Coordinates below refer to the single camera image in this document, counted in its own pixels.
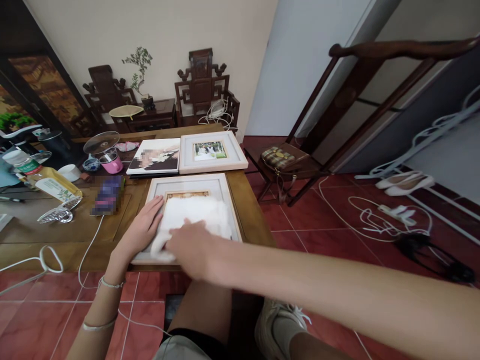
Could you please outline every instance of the white sneaker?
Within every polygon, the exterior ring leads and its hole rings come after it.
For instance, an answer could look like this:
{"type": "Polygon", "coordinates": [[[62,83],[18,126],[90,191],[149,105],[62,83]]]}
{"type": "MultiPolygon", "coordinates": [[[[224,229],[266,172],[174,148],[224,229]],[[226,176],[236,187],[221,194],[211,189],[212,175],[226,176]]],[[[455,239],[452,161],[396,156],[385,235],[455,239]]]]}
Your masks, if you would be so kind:
{"type": "Polygon", "coordinates": [[[424,175],[421,171],[408,171],[403,172],[398,175],[393,175],[383,179],[375,184],[375,186],[379,189],[386,189],[392,186],[398,186],[404,183],[408,183],[413,179],[421,178],[424,175]]]}
{"type": "Polygon", "coordinates": [[[435,185],[433,176],[423,176],[411,179],[410,181],[403,182],[402,184],[389,187],[385,190],[385,194],[390,196],[402,196],[413,193],[420,188],[429,188],[435,185]]]}
{"type": "Polygon", "coordinates": [[[265,298],[263,309],[255,326],[255,341],[261,353],[267,360],[286,360],[285,355],[274,339],[272,326],[277,317],[291,319],[303,329],[307,329],[305,319],[310,324],[310,318],[302,312],[302,309],[296,305],[276,302],[265,298]]]}

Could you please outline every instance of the potted plant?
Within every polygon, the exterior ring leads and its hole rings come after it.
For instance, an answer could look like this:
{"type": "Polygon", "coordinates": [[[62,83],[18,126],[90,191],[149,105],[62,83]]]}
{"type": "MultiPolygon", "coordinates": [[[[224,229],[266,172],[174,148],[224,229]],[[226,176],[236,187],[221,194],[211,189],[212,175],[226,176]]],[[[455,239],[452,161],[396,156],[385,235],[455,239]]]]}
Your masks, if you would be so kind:
{"type": "Polygon", "coordinates": [[[141,95],[141,102],[143,103],[143,108],[145,110],[155,109],[154,98],[148,93],[142,94],[140,92],[140,87],[145,82],[147,65],[152,65],[152,59],[153,57],[149,54],[149,51],[146,48],[139,46],[136,48],[135,53],[130,54],[129,57],[121,61],[123,64],[135,64],[140,68],[140,75],[138,75],[136,72],[133,74],[130,86],[141,95]]]}
{"type": "Polygon", "coordinates": [[[36,124],[33,118],[18,112],[5,112],[0,114],[0,130],[5,134],[14,133],[32,124],[36,124]]]}

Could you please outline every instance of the pink mug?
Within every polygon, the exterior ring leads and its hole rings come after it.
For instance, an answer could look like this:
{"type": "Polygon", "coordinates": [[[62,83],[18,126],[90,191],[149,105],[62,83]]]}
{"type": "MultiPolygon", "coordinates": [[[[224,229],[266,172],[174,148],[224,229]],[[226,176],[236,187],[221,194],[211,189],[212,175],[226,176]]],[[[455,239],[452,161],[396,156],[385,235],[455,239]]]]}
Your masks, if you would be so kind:
{"type": "Polygon", "coordinates": [[[124,168],[123,162],[120,160],[118,154],[110,152],[100,157],[100,164],[109,174],[116,174],[124,168]]]}

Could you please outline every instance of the bracelet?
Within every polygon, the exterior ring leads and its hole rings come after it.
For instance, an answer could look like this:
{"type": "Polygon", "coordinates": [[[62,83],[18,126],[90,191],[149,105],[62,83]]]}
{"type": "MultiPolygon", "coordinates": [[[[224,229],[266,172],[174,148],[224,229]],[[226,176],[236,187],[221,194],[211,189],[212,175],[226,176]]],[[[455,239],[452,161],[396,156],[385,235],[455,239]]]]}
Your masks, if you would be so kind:
{"type": "Polygon", "coordinates": [[[83,328],[83,330],[92,331],[92,332],[97,332],[97,331],[101,331],[101,330],[104,330],[104,329],[108,329],[113,324],[115,324],[115,321],[117,321],[117,316],[118,315],[119,315],[119,313],[117,312],[115,317],[113,318],[113,320],[110,321],[108,324],[101,325],[101,326],[89,326],[84,322],[83,325],[82,325],[82,328],[83,328]]]}
{"type": "Polygon", "coordinates": [[[105,285],[106,287],[112,288],[112,289],[123,288],[123,287],[124,287],[124,284],[125,284],[125,280],[123,280],[121,283],[119,283],[119,284],[117,284],[117,285],[111,285],[111,284],[109,284],[108,282],[105,281],[105,279],[104,279],[103,276],[101,277],[100,282],[101,282],[103,285],[105,285]]]}

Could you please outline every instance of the hand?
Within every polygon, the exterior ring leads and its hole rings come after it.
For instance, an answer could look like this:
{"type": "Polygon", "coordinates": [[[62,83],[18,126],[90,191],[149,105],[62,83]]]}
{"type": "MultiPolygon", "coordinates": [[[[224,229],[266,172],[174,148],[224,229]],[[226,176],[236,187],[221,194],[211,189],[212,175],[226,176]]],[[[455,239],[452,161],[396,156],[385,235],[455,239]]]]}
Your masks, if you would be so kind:
{"type": "Polygon", "coordinates": [[[206,280],[209,262],[218,248],[219,242],[226,241],[211,234],[205,228],[205,221],[191,223],[185,219],[181,228],[170,230],[171,239],[165,248],[175,255],[183,270],[196,280],[206,280]]]}
{"type": "Polygon", "coordinates": [[[130,262],[136,254],[145,249],[157,233],[162,220],[162,214],[158,212],[163,204],[164,197],[158,195],[147,202],[133,219],[112,254],[130,262]]]}

